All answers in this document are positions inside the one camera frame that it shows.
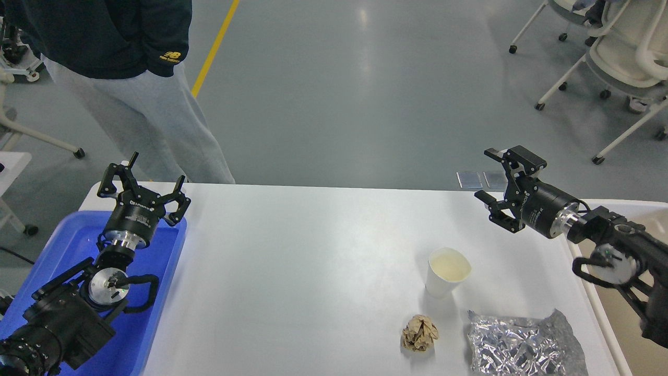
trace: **black cable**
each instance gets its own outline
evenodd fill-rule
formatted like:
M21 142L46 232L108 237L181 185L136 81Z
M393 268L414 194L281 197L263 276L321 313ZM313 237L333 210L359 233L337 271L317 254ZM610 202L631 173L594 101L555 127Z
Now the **black cable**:
M34 262L34 261L32 261L32 260L30 260L30 259L27 259L27 258L25 258L25 257L23 257L23 256L21 256L21 255L19 255L18 253L14 252L14 251L12 251L12 250L10 250L10 249L7 249L7 248L5 248L5 247L3 247L3 246L0 246L0 250L5 251L5 252L7 252L8 254L11 254L11 255L13 255L13 256L16 256L16 257L20 258L21 260L23 260L23 261L25 261L25 262L27 262L27 263L29 263L29 264L33 264L33 265L35 265L35 262Z

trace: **gray sweatpants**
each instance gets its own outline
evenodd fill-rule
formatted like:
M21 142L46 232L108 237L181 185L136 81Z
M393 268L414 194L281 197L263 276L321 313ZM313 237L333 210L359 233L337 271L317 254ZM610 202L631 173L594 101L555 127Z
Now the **gray sweatpants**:
M154 181L186 175L195 183L234 184L218 141L190 93L183 63L169 78L148 70L125 80L87 78L42 56L60 87L74 94L126 158Z

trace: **aluminum foil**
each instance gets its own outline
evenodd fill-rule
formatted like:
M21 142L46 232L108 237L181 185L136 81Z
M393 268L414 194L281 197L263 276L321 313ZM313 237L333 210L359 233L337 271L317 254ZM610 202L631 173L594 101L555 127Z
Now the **aluminum foil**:
M546 319L480 316L468 311L476 376L587 376L585 354L563 313Z

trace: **gray floor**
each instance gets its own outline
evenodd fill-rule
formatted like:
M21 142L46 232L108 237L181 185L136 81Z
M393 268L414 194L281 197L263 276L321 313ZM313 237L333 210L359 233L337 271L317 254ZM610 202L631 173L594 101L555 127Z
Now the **gray floor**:
M195 2L191 82L231 3ZM459 190L457 171L500 170L484 149L524 145L548 161L544 181L578 197L666 201L668 143L651 136L667 114L595 166L638 119L622 94L600 100L603 85L583 66L567 92L533 109L586 48L579 27L557 41L566 22L546 9L510 55L539 3L244 0L198 99L241 184ZM3 198L41 231L6 227L0 245L36 258L106 165L127 156L47 74L12 85L7 103L24 125L87 153L77 160L28 137L15 149L33 159ZM0 254L0 266L12 268L0 288L18 289L20 260Z

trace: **chair leg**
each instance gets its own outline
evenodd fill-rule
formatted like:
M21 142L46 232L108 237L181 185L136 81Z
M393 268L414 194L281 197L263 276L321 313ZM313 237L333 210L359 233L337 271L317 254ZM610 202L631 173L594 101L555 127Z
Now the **chair leg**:
M550 90L545 93L544 96L540 97L538 100L538 103L536 103L535 109L537 110L542 110L545 107L545 102L547 102L548 99L554 94L559 89L559 86L562 86L568 77L570 77L571 74L578 68L580 64L585 62L587 60L587 55L582 55L582 57L575 63L574 66L570 67L570 69L563 75L561 78L559 78L559 81L557 81L551 88Z
M545 9L546 6L547 6L547 0L544 0L544 1L542 2L542 4L540 4L540 7L538 7L538 9L536 10L536 12L534 13L534 15L531 16L531 18L529 19L529 22L527 22L526 25L524 25L524 27L522 28L522 30L520 30L520 33L517 34L517 36L515 37L515 39L513 39L513 40L510 42L510 53L511 53L511 54L514 54L515 51L517 50L517 45L516 45L517 41L522 37L522 35L524 34L524 32L529 28L529 26L534 22L534 20L536 19L536 17L538 17L538 15L540 14L540 12L541 12L543 9Z
M598 154L596 154L596 156L592 158L592 161L597 165L601 164L603 162L603 159L605 159L605 155L609 151L611 151L615 146L619 145L619 143L624 141L631 133L635 132L649 119L653 118L661 110L666 108L666 106L668 106L668 100L664 100L661 103L652 105L642 119L638 120L631 128L627 129L626 132L622 133L619 137L617 137L616 140L611 142L610 145L606 146L605 149L601 150Z

